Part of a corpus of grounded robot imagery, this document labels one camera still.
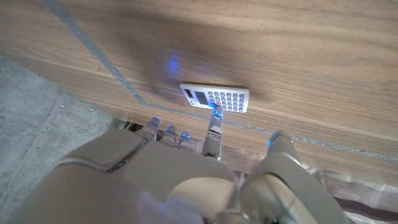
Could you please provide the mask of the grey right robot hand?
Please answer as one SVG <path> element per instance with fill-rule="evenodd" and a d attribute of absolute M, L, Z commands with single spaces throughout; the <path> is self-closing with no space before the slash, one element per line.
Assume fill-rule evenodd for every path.
<path fill-rule="evenodd" d="M 238 185 L 220 161 L 224 111 L 215 106 L 201 153 L 170 126 L 157 137 L 116 129 L 62 157 L 10 214 L 9 223 L 348 223 L 278 131 Z"/>

